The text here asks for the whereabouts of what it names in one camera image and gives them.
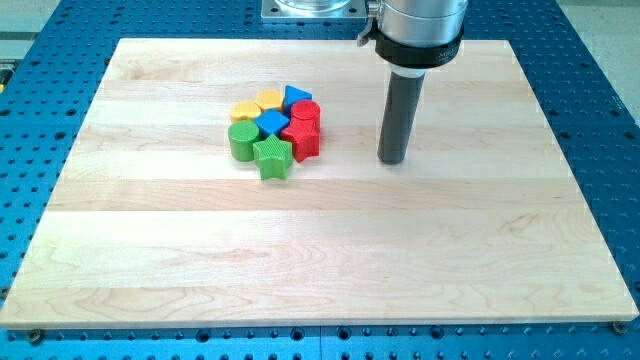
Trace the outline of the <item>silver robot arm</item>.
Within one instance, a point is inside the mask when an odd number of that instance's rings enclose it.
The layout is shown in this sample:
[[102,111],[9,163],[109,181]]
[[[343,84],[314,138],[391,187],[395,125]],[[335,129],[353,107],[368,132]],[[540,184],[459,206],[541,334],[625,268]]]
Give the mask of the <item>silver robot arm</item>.
[[357,45],[374,41],[376,54],[389,63],[393,73],[422,77],[456,57],[467,8],[467,0],[371,1]]

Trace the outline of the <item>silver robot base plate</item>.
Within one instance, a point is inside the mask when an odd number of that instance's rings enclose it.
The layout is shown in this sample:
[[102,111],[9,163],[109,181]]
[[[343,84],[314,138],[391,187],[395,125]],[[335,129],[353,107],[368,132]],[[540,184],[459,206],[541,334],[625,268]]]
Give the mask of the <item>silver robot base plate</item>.
[[364,0],[262,0],[264,22],[361,20],[368,17]]

